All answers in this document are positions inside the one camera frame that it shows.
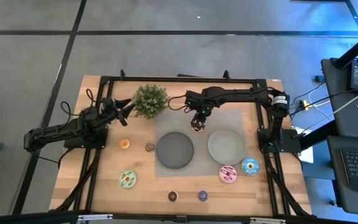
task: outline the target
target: wooden tabletop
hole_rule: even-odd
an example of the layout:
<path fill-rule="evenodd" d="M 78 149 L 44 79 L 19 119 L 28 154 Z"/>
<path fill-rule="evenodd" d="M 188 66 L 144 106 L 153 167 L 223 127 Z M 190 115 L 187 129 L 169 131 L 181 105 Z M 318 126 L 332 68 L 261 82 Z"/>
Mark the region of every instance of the wooden tabletop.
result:
<path fill-rule="evenodd" d="M 75 113 L 89 106 L 86 89 L 98 92 L 100 76 L 84 76 L 75 108 Z M 122 100 L 131 98 L 140 85 L 153 82 L 114 82 L 112 96 Z M 225 89 L 250 88 L 241 83 L 192 83 L 192 82 L 155 82 L 167 89 L 169 97 L 184 95 L 186 90 L 201 92 L 209 86 L 221 86 Z M 267 86 L 282 90 L 280 80 L 267 80 Z M 184 98 L 172 100 L 172 107 L 183 105 Z M 123 127 L 117 121 L 109 125 L 108 140 L 102 150 L 94 189 L 91 211 L 105 213 L 148 213 L 148 214 L 188 214 L 188 215 L 243 215 L 271 216 L 269 187 L 263 155 L 259 151 L 256 129 L 259 127 L 255 103 L 227 103 L 220 109 L 240 109 L 246 132 L 249 156 L 258 160 L 260 171 L 255 176 L 239 175 L 233 184 L 224 184 L 218 176 L 192 177 L 156 177 L 155 157 L 145 151 L 145 145 L 155 142 L 154 121 L 136 118 L 132 113 L 127 119 L 128 126 Z M 289 117 L 284 119 L 283 127 L 291 128 Z M 129 139 L 128 149 L 121 149 L 119 141 Z M 58 207 L 78 182 L 85 150 L 74 149 L 62 160 L 50 208 Z M 285 183 L 296 201 L 305 211 L 311 213 L 305 181 L 299 160 L 293 154 L 281 153 Z M 137 183 L 130 189 L 118 184 L 119 174 L 124 170 L 133 170 L 137 174 Z M 167 199 L 169 191 L 179 194 L 177 202 Z M 208 200 L 200 202 L 197 194 L 200 190 L 208 192 Z M 88 185 L 85 186 L 80 208 L 85 207 Z M 283 213 L 281 195 L 276 186 L 278 209 Z"/>

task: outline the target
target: concrete floor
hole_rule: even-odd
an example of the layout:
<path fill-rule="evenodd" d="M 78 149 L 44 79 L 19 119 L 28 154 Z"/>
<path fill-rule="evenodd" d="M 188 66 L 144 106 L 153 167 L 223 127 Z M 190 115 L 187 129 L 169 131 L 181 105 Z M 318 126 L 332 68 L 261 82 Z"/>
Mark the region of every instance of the concrete floor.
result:
<path fill-rule="evenodd" d="M 358 13 L 358 1 L 353 2 Z M 80 1 L 0 0 L 0 29 L 70 30 Z M 88 1 L 80 30 L 357 30 L 343 2 L 269 1 Z M 0 215 L 9 213 L 28 154 L 22 138 L 39 126 L 63 57 L 67 36 L 0 36 Z M 292 97 L 316 86 L 320 60 L 338 57 L 358 38 L 284 36 L 78 36 L 57 102 L 75 105 L 83 75 L 175 76 L 178 73 L 233 78 L 278 78 Z M 327 95 L 320 88 L 313 99 Z M 55 105 L 51 125 L 67 116 Z M 320 107 L 331 112 L 329 105 Z M 299 113 L 293 124 L 307 127 L 323 115 Z M 62 142 L 41 155 L 57 160 Z M 39 160 L 24 213 L 48 209 L 57 168 Z M 332 186 L 306 179 L 312 211 L 321 218 L 357 220 L 326 203 Z M 115 221 L 115 223 L 133 223 Z"/>

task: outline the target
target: gray mat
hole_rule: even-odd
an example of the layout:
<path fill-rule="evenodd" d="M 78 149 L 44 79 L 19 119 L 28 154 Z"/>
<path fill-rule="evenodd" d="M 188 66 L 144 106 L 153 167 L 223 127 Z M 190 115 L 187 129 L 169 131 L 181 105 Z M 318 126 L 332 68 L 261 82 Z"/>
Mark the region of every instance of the gray mat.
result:
<path fill-rule="evenodd" d="M 156 177 L 183 177 L 199 175 L 218 175 L 223 166 L 216 162 L 208 151 L 208 138 L 213 131 L 221 128 L 231 129 L 238 132 L 246 141 L 246 132 L 242 122 L 241 110 L 219 110 L 215 109 L 206 120 L 205 130 L 196 133 L 190 128 L 190 121 L 195 112 L 184 113 L 183 111 L 172 111 L 166 109 L 155 119 L 155 144 L 167 133 L 178 131 L 186 134 L 194 145 L 194 156 L 191 162 L 181 169 L 169 169 L 164 167 L 155 156 Z M 244 175 L 241 162 L 233 165 L 239 175 Z"/>

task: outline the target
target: potted plant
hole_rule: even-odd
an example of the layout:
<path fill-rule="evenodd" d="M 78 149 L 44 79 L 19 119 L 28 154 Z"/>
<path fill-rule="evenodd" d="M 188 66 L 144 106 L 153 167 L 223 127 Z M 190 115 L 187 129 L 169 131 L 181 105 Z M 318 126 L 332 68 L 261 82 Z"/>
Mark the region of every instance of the potted plant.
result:
<path fill-rule="evenodd" d="M 167 106 L 167 90 L 157 85 L 140 86 L 132 100 L 135 104 L 136 116 L 152 119 L 160 114 Z"/>

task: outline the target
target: orange donut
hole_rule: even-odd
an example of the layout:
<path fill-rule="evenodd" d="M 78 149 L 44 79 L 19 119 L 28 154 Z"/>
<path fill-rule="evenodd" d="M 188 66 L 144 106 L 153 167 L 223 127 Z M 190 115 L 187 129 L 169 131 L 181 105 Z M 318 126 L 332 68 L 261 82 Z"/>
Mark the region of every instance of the orange donut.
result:
<path fill-rule="evenodd" d="M 129 140 L 128 139 L 123 139 L 119 142 L 119 147 L 121 147 L 121 149 L 127 149 L 129 147 Z"/>

